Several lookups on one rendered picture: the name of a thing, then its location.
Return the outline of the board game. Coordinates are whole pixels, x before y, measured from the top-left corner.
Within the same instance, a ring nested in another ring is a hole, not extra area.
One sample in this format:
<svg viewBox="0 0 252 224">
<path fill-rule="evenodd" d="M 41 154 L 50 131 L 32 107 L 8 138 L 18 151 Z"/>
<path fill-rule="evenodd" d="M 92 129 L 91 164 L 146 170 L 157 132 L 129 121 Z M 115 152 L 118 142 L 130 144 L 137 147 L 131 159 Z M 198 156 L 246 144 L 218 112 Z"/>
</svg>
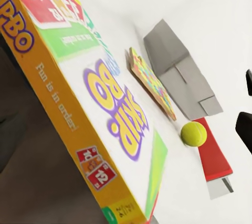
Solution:
<svg viewBox="0 0 252 224">
<path fill-rule="evenodd" d="M 170 151 L 79 0 L 0 0 L 0 33 L 109 224 L 150 224 Z"/>
</svg>

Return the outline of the tennis ball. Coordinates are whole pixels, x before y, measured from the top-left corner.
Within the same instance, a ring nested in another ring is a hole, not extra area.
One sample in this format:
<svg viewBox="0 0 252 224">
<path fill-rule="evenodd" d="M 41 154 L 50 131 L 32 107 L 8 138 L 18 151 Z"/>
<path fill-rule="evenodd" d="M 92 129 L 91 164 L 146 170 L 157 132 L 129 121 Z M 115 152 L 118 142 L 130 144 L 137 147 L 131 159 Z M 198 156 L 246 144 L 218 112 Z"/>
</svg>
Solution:
<svg viewBox="0 0 252 224">
<path fill-rule="evenodd" d="M 190 121 L 185 124 L 180 132 L 182 140 L 191 147 L 198 147 L 205 143 L 207 133 L 202 124 Z"/>
</svg>

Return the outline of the toy box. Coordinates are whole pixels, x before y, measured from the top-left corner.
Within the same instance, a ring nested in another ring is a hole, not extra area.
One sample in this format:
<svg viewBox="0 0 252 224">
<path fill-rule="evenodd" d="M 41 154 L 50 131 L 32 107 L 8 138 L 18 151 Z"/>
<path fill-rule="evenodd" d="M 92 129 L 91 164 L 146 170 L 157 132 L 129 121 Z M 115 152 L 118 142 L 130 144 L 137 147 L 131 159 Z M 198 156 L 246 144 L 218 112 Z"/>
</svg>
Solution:
<svg viewBox="0 0 252 224">
<path fill-rule="evenodd" d="M 193 55 L 164 19 L 143 41 L 155 76 L 189 121 L 224 112 Z"/>
</svg>

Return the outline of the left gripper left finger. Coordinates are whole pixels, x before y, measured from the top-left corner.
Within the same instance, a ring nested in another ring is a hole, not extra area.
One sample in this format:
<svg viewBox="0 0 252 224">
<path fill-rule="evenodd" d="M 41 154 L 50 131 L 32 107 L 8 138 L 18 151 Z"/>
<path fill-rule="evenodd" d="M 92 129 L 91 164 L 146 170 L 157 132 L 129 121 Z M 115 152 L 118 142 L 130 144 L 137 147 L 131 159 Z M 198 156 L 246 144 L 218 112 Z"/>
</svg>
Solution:
<svg viewBox="0 0 252 224">
<path fill-rule="evenodd" d="M 26 133 L 27 123 L 23 112 L 0 118 L 0 174 Z"/>
</svg>

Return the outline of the jigsaw puzzle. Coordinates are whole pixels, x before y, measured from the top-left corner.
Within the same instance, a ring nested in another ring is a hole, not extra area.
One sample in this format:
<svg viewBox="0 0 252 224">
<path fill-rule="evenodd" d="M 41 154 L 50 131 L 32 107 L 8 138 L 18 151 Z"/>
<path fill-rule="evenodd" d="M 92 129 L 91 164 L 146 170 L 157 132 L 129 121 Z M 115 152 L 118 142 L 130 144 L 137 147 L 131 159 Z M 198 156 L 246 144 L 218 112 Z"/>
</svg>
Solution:
<svg viewBox="0 0 252 224">
<path fill-rule="evenodd" d="M 171 106 L 171 102 L 167 96 L 167 91 L 151 69 L 146 65 L 146 62 L 141 56 L 138 56 L 132 47 L 129 48 L 131 70 L 135 72 L 148 91 L 154 96 L 157 102 L 163 107 L 170 118 L 175 121 L 176 117 Z"/>
</svg>

